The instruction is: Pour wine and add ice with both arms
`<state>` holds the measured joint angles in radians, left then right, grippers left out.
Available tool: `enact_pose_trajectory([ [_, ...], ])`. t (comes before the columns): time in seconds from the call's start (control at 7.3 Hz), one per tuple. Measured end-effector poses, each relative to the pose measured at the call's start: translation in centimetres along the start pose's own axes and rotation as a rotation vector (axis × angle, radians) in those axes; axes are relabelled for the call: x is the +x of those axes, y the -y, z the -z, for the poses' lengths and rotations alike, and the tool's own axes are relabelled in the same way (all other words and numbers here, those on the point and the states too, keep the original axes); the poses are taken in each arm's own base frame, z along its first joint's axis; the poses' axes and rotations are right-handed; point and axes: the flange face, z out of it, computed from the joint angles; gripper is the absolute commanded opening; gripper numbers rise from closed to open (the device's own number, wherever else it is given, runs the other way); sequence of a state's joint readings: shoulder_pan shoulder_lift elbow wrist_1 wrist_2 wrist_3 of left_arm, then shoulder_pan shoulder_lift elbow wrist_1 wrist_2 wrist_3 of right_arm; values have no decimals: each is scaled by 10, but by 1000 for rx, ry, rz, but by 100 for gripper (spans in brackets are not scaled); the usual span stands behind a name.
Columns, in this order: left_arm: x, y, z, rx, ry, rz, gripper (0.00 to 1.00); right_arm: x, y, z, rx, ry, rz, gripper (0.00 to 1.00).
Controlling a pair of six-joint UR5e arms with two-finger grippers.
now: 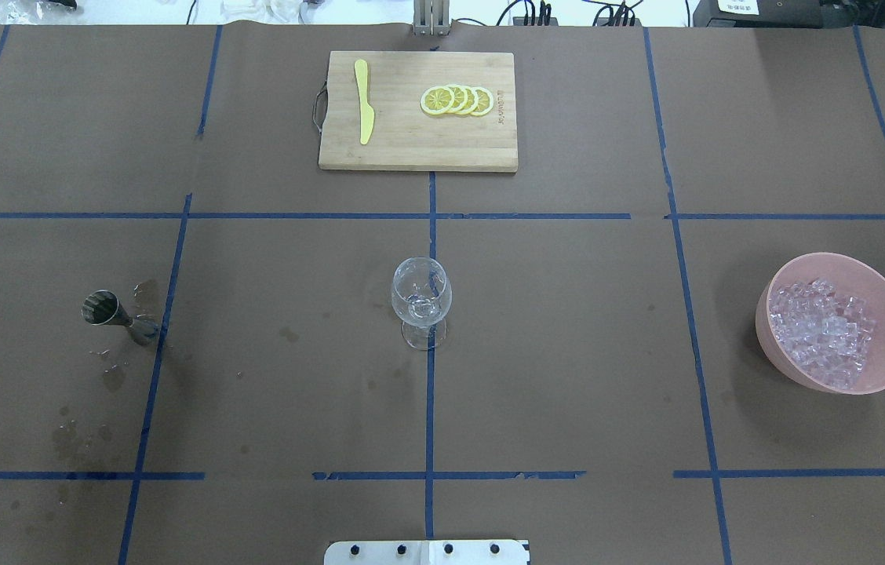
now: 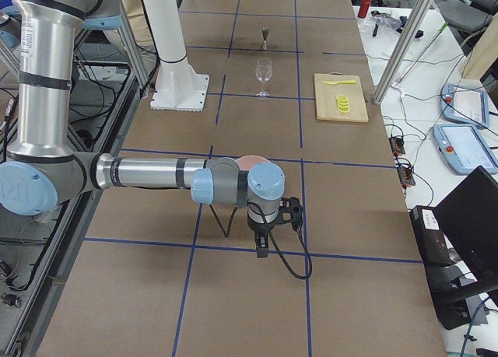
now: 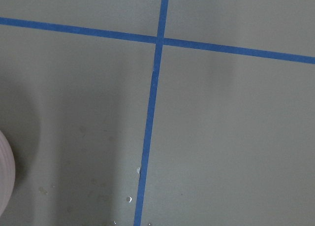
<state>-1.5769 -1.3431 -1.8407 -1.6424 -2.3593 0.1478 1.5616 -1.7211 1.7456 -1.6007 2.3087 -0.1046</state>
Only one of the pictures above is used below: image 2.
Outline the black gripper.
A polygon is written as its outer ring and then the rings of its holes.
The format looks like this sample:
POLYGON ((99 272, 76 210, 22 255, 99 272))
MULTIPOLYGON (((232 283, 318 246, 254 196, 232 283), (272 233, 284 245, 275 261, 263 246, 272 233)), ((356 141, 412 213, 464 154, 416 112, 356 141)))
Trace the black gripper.
POLYGON ((269 231, 271 231, 278 224, 279 223, 276 221, 270 221, 268 215, 248 216, 248 226, 254 232, 257 258, 264 258, 268 256, 269 231))

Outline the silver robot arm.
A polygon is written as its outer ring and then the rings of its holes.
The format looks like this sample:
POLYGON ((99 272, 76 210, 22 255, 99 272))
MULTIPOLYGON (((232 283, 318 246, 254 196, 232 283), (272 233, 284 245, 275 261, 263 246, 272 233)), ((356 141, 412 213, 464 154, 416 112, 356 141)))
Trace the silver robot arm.
POLYGON ((66 143, 75 32, 114 30, 121 0, 12 0, 22 17, 16 140, 1 165, 2 206, 38 215, 75 196, 109 187, 187 189, 193 201, 247 210, 258 257, 275 244, 285 176, 267 160, 133 159, 75 152, 66 143))

